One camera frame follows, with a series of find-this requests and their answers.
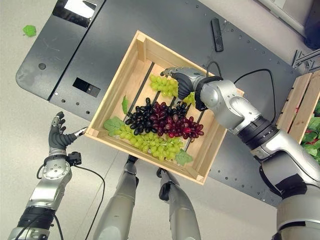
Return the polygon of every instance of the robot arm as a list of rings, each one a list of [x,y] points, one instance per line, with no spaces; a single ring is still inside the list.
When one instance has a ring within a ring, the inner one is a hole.
[[[63,112],[53,118],[49,132],[49,156],[44,160],[42,178],[33,190],[18,225],[8,240],[47,240],[49,228],[72,177],[70,167],[81,163],[80,153],[67,156],[66,147],[83,135],[86,127],[72,134],[66,129]]]
[[[198,70],[186,67],[167,68],[161,75],[178,81],[180,99],[195,92],[196,108],[213,111],[217,121],[238,136],[261,163],[264,182],[283,198],[278,206],[278,233],[274,239],[318,239],[320,166],[303,147],[266,120],[237,93],[231,81],[205,77]]]

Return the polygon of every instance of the wooden tray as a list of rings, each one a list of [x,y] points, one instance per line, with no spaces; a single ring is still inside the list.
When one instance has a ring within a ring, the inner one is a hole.
[[[201,116],[201,112],[191,106],[187,113],[187,116],[194,117],[194,121],[201,116],[204,136],[200,136],[187,147],[186,152],[192,156],[193,161],[185,166],[171,161],[160,161],[125,140],[108,136],[108,131],[103,128],[104,122],[114,116],[125,119],[122,110],[124,96],[128,99],[129,106],[133,103],[130,106],[133,110],[135,106],[145,105],[146,97],[149,97],[151,102],[157,98],[159,103],[166,102],[170,105],[172,99],[164,98],[151,89],[149,75],[158,76],[165,68],[181,66],[206,72],[195,63],[137,31],[85,135],[203,185],[227,131],[218,124],[211,111],[206,110]]]
[[[319,96],[320,71],[297,77],[276,123],[278,129],[289,133],[300,144]]]

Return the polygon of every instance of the grape bunch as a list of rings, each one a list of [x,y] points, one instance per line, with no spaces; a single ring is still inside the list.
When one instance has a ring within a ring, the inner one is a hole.
[[[152,115],[150,120],[152,121],[152,128],[157,130],[157,134],[161,137],[163,134],[168,134],[171,131],[166,128],[168,124],[168,119],[181,119],[184,118],[187,114],[187,104],[183,102],[181,105],[178,104],[176,108],[167,106],[165,102],[159,104],[158,102],[154,103],[152,108]],[[170,134],[169,137],[181,137],[182,134]]]
[[[144,153],[151,153],[154,157],[163,161],[174,160],[180,148],[184,146],[179,138],[162,138],[152,132],[136,135],[135,130],[128,125],[122,125],[115,131],[121,139],[127,139],[137,149]]]
[[[125,121],[126,125],[130,125],[130,128],[134,130],[134,135],[142,134],[145,132],[156,133],[157,130],[152,127],[153,123],[150,120],[150,116],[153,113],[153,105],[151,105],[150,98],[145,99],[145,106],[136,106],[135,113],[128,112],[128,119]]]
[[[150,75],[151,88],[154,91],[161,91],[164,97],[178,97],[178,82],[175,79]]]

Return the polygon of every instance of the artificial grapes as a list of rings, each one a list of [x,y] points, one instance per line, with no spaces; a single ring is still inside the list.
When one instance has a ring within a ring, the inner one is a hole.
[[[178,97],[178,82],[173,78],[160,77],[155,75],[150,75],[151,88],[154,91],[161,91],[163,97]],[[191,92],[183,101],[189,105],[196,105],[195,92]]]
[[[180,141],[179,137],[165,139],[159,137],[156,133],[146,133],[135,135],[134,129],[131,129],[128,125],[121,126],[120,129],[115,131],[116,135],[119,135],[121,139],[127,139],[137,149],[140,149],[144,153],[151,153],[154,157],[160,161],[174,160],[177,153],[180,151],[180,147],[184,146],[184,143]]]

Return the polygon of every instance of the rectangular slot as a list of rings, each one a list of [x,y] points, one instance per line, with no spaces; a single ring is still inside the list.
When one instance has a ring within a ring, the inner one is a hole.
[[[80,78],[76,78],[76,80],[74,81],[73,85],[75,88],[84,91],[85,93],[94,96],[95,98],[98,96],[99,92],[100,92],[100,88],[93,86],[92,84],[83,81]]]

